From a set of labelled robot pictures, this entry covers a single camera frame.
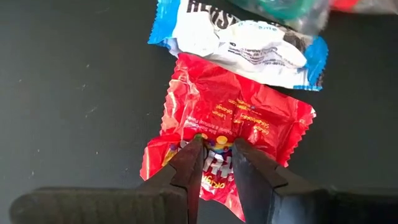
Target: blue wrapper edge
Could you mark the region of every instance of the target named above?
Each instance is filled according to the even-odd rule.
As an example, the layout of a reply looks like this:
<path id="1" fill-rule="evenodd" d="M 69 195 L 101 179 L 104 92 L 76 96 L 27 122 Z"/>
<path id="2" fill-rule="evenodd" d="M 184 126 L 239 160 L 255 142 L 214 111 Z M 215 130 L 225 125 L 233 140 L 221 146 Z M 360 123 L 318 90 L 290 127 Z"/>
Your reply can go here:
<path id="1" fill-rule="evenodd" d="M 322 37 L 316 37 L 311 45 L 305 49 L 304 57 L 307 59 L 305 68 L 308 69 L 308 82 L 316 85 L 318 77 L 325 68 L 329 49 Z"/>
<path id="2" fill-rule="evenodd" d="M 155 22 L 152 26 L 148 44 L 165 46 L 164 40 L 171 38 L 177 23 L 180 0 L 158 0 Z"/>

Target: plastic bag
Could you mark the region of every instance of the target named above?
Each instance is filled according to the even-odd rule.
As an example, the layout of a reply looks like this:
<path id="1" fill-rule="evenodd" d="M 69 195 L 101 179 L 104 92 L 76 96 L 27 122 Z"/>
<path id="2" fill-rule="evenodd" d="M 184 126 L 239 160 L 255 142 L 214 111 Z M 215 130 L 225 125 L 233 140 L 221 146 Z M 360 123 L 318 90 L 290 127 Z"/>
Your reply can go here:
<path id="1" fill-rule="evenodd" d="M 160 136 L 145 148 L 141 177 L 149 179 L 201 134 L 208 155 L 200 197 L 224 204 L 244 220 L 232 171 L 232 142 L 242 137 L 287 166 L 312 124 L 314 109 L 196 55 L 179 55 L 169 84 Z"/>
<path id="2" fill-rule="evenodd" d="M 292 27 L 307 35 L 318 34 L 329 15 L 330 0 L 230 0 L 237 6 Z"/>
<path id="3" fill-rule="evenodd" d="M 262 21 L 240 21 L 194 0 L 158 0 L 148 43 L 189 52 L 259 83 L 319 91 L 328 55 L 321 37 Z"/>
<path id="4" fill-rule="evenodd" d="M 334 0 L 332 9 L 369 14 L 398 14 L 398 0 Z"/>

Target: dark table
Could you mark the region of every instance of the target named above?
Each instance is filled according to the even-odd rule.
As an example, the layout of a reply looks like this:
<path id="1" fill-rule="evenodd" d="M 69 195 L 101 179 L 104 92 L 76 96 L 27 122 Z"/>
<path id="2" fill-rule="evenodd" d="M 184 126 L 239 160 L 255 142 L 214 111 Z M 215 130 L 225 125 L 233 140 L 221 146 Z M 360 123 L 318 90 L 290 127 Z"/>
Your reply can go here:
<path id="1" fill-rule="evenodd" d="M 175 61 L 146 44 L 154 13 L 154 0 L 2 1 L 0 223 L 37 187 L 142 182 Z M 324 90 L 283 90 L 318 114 L 290 169 L 320 185 L 397 188 L 398 16 L 333 13 L 322 36 Z M 240 223 L 216 202 L 201 201 L 199 219 Z"/>

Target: white candy wrapper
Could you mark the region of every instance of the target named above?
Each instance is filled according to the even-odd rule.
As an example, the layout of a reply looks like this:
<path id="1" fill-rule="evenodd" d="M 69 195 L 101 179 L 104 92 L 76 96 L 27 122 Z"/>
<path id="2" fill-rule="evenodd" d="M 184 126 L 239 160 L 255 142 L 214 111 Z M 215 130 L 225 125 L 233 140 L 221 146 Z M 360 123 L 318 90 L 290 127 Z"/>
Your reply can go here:
<path id="1" fill-rule="evenodd" d="M 240 21 L 194 0 L 158 0 L 149 44 L 178 57 L 189 52 L 259 83 L 291 89 L 322 89 L 328 47 L 321 37 L 278 24 Z"/>

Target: red candy wrapper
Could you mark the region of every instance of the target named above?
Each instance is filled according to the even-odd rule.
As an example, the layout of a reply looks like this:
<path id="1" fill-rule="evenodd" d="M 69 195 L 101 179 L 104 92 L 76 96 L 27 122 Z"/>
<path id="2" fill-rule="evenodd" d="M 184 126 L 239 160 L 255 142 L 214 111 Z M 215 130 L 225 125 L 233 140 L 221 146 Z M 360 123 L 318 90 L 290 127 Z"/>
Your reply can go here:
<path id="1" fill-rule="evenodd" d="M 152 177 L 201 134 L 208 156 L 200 197 L 224 204 L 242 220 L 231 164 L 235 138 L 287 166 L 315 117 L 310 105 L 190 54 L 179 54 L 167 93 L 162 130 L 145 148 L 141 177 Z"/>

